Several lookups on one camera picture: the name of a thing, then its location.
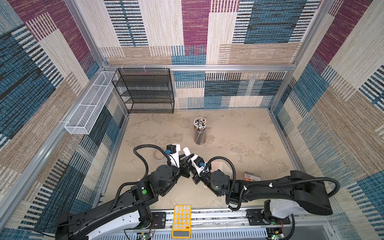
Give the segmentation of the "white glue stick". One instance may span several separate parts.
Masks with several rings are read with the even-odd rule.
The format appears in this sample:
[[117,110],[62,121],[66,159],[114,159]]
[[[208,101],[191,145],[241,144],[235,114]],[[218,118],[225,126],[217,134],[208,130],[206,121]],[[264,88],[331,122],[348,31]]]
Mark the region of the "white glue stick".
[[185,155],[186,157],[191,155],[191,151],[189,150],[188,147],[183,148],[183,152],[184,152],[184,155]]

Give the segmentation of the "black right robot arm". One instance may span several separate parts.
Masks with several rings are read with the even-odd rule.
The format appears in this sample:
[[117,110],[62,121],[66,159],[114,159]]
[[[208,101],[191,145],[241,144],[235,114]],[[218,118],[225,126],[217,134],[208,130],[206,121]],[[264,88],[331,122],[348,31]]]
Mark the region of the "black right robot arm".
[[250,182],[230,177],[221,170],[212,171],[212,163],[216,160],[225,161],[233,173],[236,171],[233,163],[224,157],[213,157],[205,162],[197,155],[187,156],[195,184],[202,182],[216,196],[225,197],[232,211],[238,211],[242,203],[265,200],[261,215],[266,225],[290,215],[333,214],[330,198],[340,190],[340,183],[335,179],[313,177],[294,170],[280,179]]

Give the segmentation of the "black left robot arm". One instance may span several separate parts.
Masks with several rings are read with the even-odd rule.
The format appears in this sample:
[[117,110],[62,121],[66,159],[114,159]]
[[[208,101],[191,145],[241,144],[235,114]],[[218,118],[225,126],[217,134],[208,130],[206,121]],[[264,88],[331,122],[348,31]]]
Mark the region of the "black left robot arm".
[[154,219],[150,205],[164,197],[180,177],[190,176],[188,160],[193,156],[188,148],[180,154],[179,145],[168,145],[165,151],[155,145],[149,148],[159,150],[167,163],[138,182],[122,184],[115,198],[105,204],[80,214],[61,213],[55,239],[100,240],[118,231],[149,226]]

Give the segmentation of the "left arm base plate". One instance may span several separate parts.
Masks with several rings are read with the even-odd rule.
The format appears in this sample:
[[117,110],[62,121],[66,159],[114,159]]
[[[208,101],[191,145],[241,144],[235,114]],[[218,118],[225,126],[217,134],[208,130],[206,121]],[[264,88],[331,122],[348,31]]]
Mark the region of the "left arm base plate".
[[139,224],[137,227],[128,230],[150,230],[166,228],[166,212],[152,212],[153,220],[149,224]]

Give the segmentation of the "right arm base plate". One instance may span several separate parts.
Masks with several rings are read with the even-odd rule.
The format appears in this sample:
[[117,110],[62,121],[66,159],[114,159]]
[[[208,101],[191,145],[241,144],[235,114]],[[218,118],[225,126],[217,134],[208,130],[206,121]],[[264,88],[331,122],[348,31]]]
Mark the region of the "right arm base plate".
[[289,217],[284,219],[272,216],[271,212],[264,209],[248,209],[246,210],[246,217],[250,226],[264,226],[264,225],[289,225],[291,220]]

